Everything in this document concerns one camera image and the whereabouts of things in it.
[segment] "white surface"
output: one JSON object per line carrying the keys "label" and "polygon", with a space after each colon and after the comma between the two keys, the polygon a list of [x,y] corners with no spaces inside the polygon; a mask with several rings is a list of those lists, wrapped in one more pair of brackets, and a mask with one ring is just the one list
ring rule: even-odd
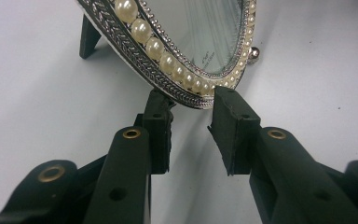
{"label": "white surface", "polygon": [[[258,1],[255,45],[238,92],[313,158],[358,160],[358,0]],[[0,210],[36,165],[105,154],[151,87],[100,41],[78,57],[73,1],[0,1]],[[247,176],[227,177],[206,130],[211,111],[173,110],[171,171],[153,177],[153,223],[260,223]]]}

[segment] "black easel leg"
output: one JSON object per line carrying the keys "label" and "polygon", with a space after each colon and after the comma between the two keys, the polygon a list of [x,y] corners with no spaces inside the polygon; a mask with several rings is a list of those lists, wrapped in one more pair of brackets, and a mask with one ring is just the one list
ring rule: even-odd
{"label": "black easel leg", "polygon": [[82,59],[87,59],[94,52],[95,46],[100,38],[100,33],[94,28],[89,19],[83,16],[79,52]]}

